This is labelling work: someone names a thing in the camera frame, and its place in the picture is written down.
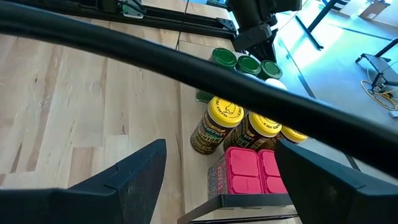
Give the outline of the black rolling stand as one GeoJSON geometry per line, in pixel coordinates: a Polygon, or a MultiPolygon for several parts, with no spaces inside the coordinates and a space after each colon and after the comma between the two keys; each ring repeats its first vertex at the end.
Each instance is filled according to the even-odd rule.
{"type": "Polygon", "coordinates": [[[390,65],[389,58],[382,57],[387,51],[398,44],[398,38],[393,39],[389,44],[382,48],[374,55],[361,54],[355,62],[358,63],[361,59],[365,58],[372,67],[377,71],[377,75],[371,82],[371,87],[374,89],[380,79],[384,80],[384,85],[398,87],[398,72],[396,72],[390,65]]]}

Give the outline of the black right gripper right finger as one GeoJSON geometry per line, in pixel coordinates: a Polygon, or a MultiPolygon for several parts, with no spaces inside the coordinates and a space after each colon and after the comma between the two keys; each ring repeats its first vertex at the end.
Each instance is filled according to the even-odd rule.
{"type": "Polygon", "coordinates": [[[398,224],[398,186],[287,140],[275,159],[303,224],[398,224]]]}

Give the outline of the wooden shelf board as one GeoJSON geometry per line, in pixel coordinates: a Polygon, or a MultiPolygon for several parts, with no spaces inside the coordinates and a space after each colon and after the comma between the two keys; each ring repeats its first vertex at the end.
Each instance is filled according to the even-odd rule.
{"type": "MultiPolygon", "coordinates": [[[[277,63],[284,74],[281,79],[289,91],[307,97],[316,98],[324,103],[337,107],[347,113],[352,110],[336,96],[328,96],[333,85],[324,82],[317,83],[306,74],[310,64],[322,57],[322,52],[316,50],[304,37],[291,39],[279,34],[274,42],[277,63]]],[[[207,105],[195,99],[196,89],[186,84],[180,85],[180,109],[182,129],[182,185],[183,206],[186,213],[204,204],[208,200],[208,168],[223,154],[222,148],[215,153],[203,156],[195,152],[190,145],[190,136],[204,115],[207,105]]],[[[255,217],[261,215],[293,214],[293,206],[264,208],[223,208],[200,217],[201,220],[255,217]]]]}

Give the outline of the black desk leg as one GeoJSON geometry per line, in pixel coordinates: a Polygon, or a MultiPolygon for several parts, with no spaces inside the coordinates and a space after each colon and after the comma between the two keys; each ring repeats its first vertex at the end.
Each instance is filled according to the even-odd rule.
{"type": "Polygon", "coordinates": [[[318,40],[313,36],[312,31],[316,28],[316,26],[322,21],[322,19],[331,11],[332,7],[338,2],[338,0],[330,0],[325,7],[319,12],[316,18],[312,21],[312,23],[306,27],[299,16],[294,16],[300,27],[306,33],[307,37],[310,39],[312,44],[316,49],[322,50],[324,46],[320,45],[318,40]]]}

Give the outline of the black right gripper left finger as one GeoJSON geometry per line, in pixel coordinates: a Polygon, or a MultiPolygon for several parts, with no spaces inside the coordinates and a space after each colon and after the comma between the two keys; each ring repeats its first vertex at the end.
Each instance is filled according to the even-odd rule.
{"type": "Polygon", "coordinates": [[[68,189],[0,190],[0,224],[150,224],[166,158],[157,139],[68,189]]]}

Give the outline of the green lid glass spice jar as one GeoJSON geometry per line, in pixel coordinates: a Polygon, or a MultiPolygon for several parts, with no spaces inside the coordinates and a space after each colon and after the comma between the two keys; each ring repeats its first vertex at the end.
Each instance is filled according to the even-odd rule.
{"type": "Polygon", "coordinates": [[[247,55],[242,55],[238,57],[235,68],[239,72],[254,75],[255,77],[257,77],[261,72],[260,64],[247,55]]]}
{"type": "MultiPolygon", "coordinates": [[[[232,51],[225,48],[215,48],[213,49],[209,61],[229,70],[234,70],[237,64],[237,58],[232,51]]],[[[197,89],[195,100],[202,103],[209,103],[209,101],[214,97],[213,94],[208,93],[203,90],[197,89]]]]}
{"type": "Polygon", "coordinates": [[[273,61],[263,60],[260,63],[261,71],[258,74],[258,77],[262,80],[266,80],[268,78],[274,78],[279,80],[283,76],[282,69],[273,61]]]}

